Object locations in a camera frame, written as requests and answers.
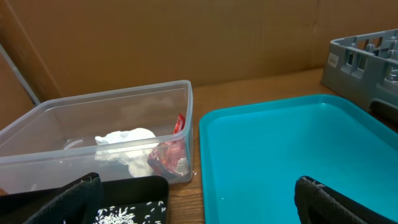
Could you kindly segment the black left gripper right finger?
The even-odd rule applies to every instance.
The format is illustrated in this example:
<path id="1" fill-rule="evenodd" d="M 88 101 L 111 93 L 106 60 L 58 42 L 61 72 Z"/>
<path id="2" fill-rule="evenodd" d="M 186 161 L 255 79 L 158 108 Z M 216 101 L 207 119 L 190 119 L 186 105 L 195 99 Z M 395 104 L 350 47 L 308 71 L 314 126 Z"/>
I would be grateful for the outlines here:
<path id="1" fill-rule="evenodd" d="M 294 202 L 302 224 L 397 224 L 309 176 L 296 181 Z"/>

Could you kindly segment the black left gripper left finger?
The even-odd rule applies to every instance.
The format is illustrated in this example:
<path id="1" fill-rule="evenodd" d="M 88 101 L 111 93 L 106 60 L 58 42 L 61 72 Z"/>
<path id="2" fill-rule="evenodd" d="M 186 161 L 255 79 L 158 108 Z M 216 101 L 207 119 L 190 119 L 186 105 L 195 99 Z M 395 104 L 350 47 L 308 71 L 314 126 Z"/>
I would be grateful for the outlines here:
<path id="1" fill-rule="evenodd" d="M 100 176 L 63 187 L 1 196 L 1 223 L 92 223 L 103 199 Z"/>

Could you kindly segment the white napkin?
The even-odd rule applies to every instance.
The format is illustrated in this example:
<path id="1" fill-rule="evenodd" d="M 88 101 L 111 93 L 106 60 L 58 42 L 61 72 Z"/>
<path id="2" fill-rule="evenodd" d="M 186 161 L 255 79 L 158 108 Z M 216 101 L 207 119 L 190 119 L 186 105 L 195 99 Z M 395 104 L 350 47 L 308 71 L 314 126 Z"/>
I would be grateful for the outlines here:
<path id="1" fill-rule="evenodd" d="M 98 146 L 116 144 L 121 142 L 138 141 L 154 138 L 155 134 L 149 129 L 136 128 L 130 131 L 114 131 L 104 137 L 95 136 Z M 138 146 L 122 147 L 97 151 L 95 159 L 97 161 L 118 162 L 128 166 L 128 171 L 133 177 L 145 177 L 154 173 L 153 168 L 147 160 L 153 148 L 159 143 L 141 144 Z"/>

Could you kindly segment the red snack wrapper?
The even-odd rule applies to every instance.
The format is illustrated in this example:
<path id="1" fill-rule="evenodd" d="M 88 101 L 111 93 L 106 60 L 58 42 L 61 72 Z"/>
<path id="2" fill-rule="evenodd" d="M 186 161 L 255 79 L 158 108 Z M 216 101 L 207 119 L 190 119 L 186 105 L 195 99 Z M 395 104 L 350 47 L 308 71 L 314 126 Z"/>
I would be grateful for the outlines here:
<path id="1" fill-rule="evenodd" d="M 154 175 L 162 176 L 170 183 L 183 182 L 189 173 L 189 136 L 173 141 L 161 142 L 153 148 L 147 163 Z"/>

